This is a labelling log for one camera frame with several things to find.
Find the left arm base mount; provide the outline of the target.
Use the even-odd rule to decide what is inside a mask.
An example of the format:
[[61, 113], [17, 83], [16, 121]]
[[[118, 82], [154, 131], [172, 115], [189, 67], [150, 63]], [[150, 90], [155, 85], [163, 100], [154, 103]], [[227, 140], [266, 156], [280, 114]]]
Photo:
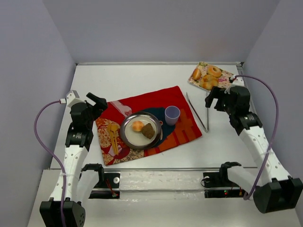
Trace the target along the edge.
[[120, 173], [105, 173], [101, 164], [86, 164], [80, 173], [81, 199], [119, 199]]

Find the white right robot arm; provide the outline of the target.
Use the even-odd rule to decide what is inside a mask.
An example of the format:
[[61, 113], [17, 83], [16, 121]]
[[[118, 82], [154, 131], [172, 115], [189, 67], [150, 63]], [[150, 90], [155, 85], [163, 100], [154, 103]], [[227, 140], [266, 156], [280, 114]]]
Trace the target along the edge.
[[213, 87], [205, 99], [206, 107], [214, 99], [217, 99], [215, 109], [228, 114], [231, 126], [248, 148], [259, 172], [254, 176], [238, 162], [225, 162], [208, 183], [211, 187], [236, 184], [247, 193], [247, 199], [253, 198], [261, 213], [295, 208], [303, 183], [291, 177], [269, 147], [261, 120], [250, 111], [249, 90], [243, 86]]

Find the small round bun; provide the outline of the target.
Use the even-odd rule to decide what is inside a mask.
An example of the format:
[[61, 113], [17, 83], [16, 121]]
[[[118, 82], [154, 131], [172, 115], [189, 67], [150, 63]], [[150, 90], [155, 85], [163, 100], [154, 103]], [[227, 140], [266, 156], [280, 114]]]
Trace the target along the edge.
[[134, 132], [141, 132], [144, 127], [144, 123], [142, 121], [133, 121], [132, 130]]

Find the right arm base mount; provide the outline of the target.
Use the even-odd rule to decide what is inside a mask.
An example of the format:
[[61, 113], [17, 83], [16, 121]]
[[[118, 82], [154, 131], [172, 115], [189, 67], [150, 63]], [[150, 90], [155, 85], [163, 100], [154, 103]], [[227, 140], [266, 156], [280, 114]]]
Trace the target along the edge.
[[227, 170], [234, 166], [241, 166], [238, 162], [225, 162], [217, 172], [204, 172], [201, 185], [205, 188], [204, 196], [211, 198], [243, 198], [246, 193], [236, 183], [227, 177]]

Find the metal tongs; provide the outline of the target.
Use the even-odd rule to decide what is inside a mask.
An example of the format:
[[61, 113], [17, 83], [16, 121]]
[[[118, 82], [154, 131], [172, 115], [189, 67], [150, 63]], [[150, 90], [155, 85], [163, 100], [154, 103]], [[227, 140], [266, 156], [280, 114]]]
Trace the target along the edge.
[[204, 132], [208, 133], [210, 130], [209, 127], [209, 109], [202, 106], [199, 106], [198, 102], [190, 98], [188, 92], [186, 92], [186, 100], [188, 104], [190, 105], [190, 108], [194, 115], [196, 116], [197, 120], [201, 124]]

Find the dark brown chocolate bread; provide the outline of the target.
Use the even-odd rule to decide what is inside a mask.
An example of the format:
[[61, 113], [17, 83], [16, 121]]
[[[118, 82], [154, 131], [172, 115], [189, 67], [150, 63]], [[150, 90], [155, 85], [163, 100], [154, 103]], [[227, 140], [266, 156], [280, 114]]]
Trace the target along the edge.
[[148, 123], [142, 127], [141, 133], [144, 137], [151, 139], [155, 135], [155, 130], [151, 123]]

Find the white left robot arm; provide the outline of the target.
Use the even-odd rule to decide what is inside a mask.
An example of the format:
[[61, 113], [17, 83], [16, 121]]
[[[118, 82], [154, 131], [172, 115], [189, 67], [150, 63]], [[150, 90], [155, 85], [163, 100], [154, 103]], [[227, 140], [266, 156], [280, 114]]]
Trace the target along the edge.
[[104, 98], [87, 93], [94, 102], [81, 100], [77, 91], [57, 101], [70, 108], [71, 123], [65, 140], [64, 157], [60, 160], [37, 136], [41, 146], [58, 162], [61, 172], [47, 201], [40, 204], [40, 214], [47, 227], [82, 227], [85, 223], [84, 204], [93, 188], [104, 181], [101, 164], [84, 164], [93, 139], [93, 123], [107, 109]]

